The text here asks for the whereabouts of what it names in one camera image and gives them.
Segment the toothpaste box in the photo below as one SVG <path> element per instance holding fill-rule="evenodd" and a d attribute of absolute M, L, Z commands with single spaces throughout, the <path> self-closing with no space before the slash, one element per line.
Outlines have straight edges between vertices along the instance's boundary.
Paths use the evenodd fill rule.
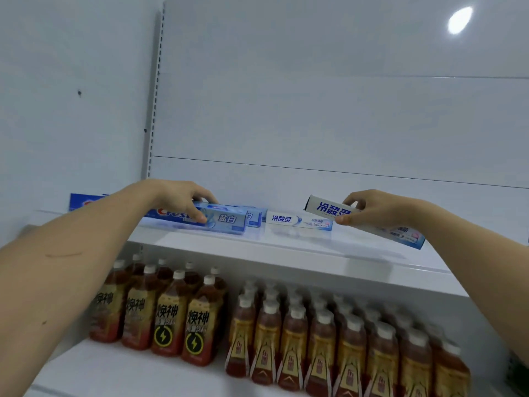
<path fill-rule="evenodd" d="M 69 210 L 75 210 L 83 207 L 95 200 L 105 196 L 70 194 Z M 248 210 L 240 207 L 217 205 L 208 202 L 194 202 L 195 207 L 199 209 L 207 218 L 205 224 L 197 223 L 192 220 L 186 213 L 172 213 L 165 209 L 152 209 L 145 214 L 145 217 L 152 219 L 167 220 L 176 223 L 189 224 L 200 227 L 203 230 L 241 234 L 245 230 L 246 215 Z"/>
<path fill-rule="evenodd" d="M 279 213 L 268 211 L 267 224 L 280 224 L 281 226 L 301 227 L 315 230 L 332 230 L 332 220 L 315 218 L 313 215 L 298 216 L 292 213 Z"/>
<path fill-rule="evenodd" d="M 355 209 L 341 203 L 331 202 L 318 198 L 317 196 L 311 195 L 305 205 L 305 211 L 309 213 L 317 214 L 318 216 L 329 218 L 334 220 L 337 216 L 342 214 L 358 213 L 360 210 Z M 380 227 L 373 226 L 358 226 L 359 230 L 378 235 L 379 237 L 386 238 L 407 246 L 411 246 L 415 249 L 422 248 L 424 241 L 426 240 L 417 230 L 408 227 L 396 227 L 393 229 L 383 229 Z"/>
<path fill-rule="evenodd" d="M 247 209 L 248 213 L 246 213 L 246 225 L 248 227 L 261 227 L 262 222 L 262 212 L 264 210 L 265 214 L 267 209 L 259 209 L 254 206 L 239 206 L 239 205 L 229 205 L 232 207 L 240 207 L 243 209 Z"/>

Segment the bottom shelf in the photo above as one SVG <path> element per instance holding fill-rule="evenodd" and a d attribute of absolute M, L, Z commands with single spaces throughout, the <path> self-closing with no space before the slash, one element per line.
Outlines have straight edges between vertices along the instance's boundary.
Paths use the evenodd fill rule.
<path fill-rule="evenodd" d="M 263 387 L 249 379 L 234 379 L 224 372 L 225 353 L 205 367 L 179 358 L 164 358 L 149 350 L 130 350 L 117 342 L 84 340 L 47 363 L 31 391 L 75 397 L 144 397 L 146 395 L 287 397 L 292 393 L 276 385 Z M 473 382 L 471 396 L 514 397 L 507 387 L 486 380 Z"/>

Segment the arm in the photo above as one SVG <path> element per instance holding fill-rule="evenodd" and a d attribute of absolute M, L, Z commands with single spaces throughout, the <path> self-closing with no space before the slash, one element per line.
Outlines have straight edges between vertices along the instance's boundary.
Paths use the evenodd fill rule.
<path fill-rule="evenodd" d="M 205 222 L 193 206 L 202 197 L 217 202 L 192 182 L 141 181 L 0 249 L 0 395 L 24 394 L 149 209 L 186 212 Z"/>
<path fill-rule="evenodd" d="M 409 226 L 425 235 L 508 346 L 529 363 L 529 248 L 426 202 L 363 191 L 344 203 L 362 212 L 338 224 Z"/>

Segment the hand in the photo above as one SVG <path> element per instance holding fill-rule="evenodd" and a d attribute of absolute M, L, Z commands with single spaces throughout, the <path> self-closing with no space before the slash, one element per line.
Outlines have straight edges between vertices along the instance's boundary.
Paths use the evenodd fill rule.
<path fill-rule="evenodd" d="M 155 186 L 157 198 L 155 208 L 163 208 L 173 213 L 187 213 L 193 220 L 199 223 L 207 221 L 193 204 L 194 200 L 202 201 L 205 198 L 210 203 L 218 203 L 213 193 L 193 181 L 168 181 L 160 179 L 149 179 L 149 186 Z"/>
<path fill-rule="evenodd" d="M 413 226 L 415 207 L 420 200 L 370 189 L 353 192 L 343 201 L 349 206 L 354 202 L 358 202 L 356 207 L 361 212 L 338 216 L 336 223 L 344 226 L 368 225 L 386 228 Z"/>

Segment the store shelf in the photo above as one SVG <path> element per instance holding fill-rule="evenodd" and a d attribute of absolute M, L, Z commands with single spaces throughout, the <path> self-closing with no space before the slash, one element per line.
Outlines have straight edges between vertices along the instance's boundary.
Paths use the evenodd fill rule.
<path fill-rule="evenodd" d="M 33 390 L 75 397 L 144 397 L 146 395 L 291 397 L 277 386 L 263 387 L 224 373 L 224 354 L 205 368 L 150 351 L 137 352 L 120 343 L 82 341 L 43 367 Z M 473 382 L 475 397 L 514 397 L 507 388 L 485 380 Z"/>
<path fill-rule="evenodd" d="M 30 224 L 59 215 L 35 211 Z M 467 296 L 428 242 L 416 250 L 351 227 L 318 231 L 264 224 L 231 235 L 144 218 L 129 241 Z"/>

